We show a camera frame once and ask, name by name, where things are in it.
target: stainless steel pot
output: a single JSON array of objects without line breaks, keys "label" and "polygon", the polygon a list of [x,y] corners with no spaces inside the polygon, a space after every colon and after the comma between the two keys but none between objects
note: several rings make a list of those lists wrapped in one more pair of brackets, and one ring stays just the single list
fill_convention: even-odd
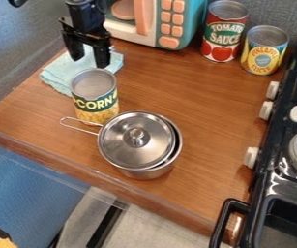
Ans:
[{"label": "stainless steel pot", "polygon": [[[98,133],[66,124],[80,121],[101,127]],[[60,124],[98,136],[100,153],[124,175],[148,180],[157,178],[173,168],[182,149],[179,128],[169,119],[143,111],[124,112],[104,125],[64,117]]]}]

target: wooden countertop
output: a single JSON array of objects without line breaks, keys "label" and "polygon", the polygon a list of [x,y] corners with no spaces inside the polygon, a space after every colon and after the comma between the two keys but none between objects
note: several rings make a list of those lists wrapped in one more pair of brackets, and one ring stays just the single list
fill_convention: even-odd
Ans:
[{"label": "wooden countertop", "polygon": [[212,63],[196,43],[177,52],[115,45],[126,56],[116,75],[121,111],[165,115],[183,133],[172,172],[151,181],[120,174],[95,137],[60,126],[61,117],[74,116],[73,102],[42,83],[41,70],[0,102],[0,145],[209,234],[225,199],[247,200],[252,172],[242,161],[248,146],[260,144],[266,127],[260,106],[282,72],[261,77],[238,60]]}]

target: pot lid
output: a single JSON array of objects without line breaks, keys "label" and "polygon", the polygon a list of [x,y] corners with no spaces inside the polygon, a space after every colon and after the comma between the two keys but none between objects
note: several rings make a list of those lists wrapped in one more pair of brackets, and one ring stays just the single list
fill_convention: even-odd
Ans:
[{"label": "pot lid", "polygon": [[108,121],[99,134],[99,148],[114,166],[149,169],[174,150],[175,134],[169,123],[148,112],[125,112]]}]

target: dish towel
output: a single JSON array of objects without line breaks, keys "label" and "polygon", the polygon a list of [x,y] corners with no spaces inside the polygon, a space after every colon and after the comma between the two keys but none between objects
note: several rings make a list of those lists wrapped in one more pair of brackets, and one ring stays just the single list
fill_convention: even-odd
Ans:
[{"label": "dish towel", "polygon": [[[71,97],[70,81],[78,73],[96,68],[93,49],[91,46],[84,45],[85,56],[74,62],[69,53],[66,51],[59,58],[47,65],[40,73],[40,79],[53,87],[56,91]],[[115,74],[122,68],[124,54],[112,52],[110,65],[107,70]]]}]

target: gray wall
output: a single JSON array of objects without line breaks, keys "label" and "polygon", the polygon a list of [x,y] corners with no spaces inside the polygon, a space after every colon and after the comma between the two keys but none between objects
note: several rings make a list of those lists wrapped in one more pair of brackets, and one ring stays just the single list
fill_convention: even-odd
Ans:
[{"label": "gray wall", "polygon": [[[238,1],[250,11],[249,26],[276,25],[297,42],[297,0]],[[16,9],[0,0],[0,100],[63,45],[57,19],[67,14],[64,2],[29,0]]]},{"label": "gray wall", "polygon": [[64,0],[29,0],[20,9],[0,0],[0,100],[63,45]]}]

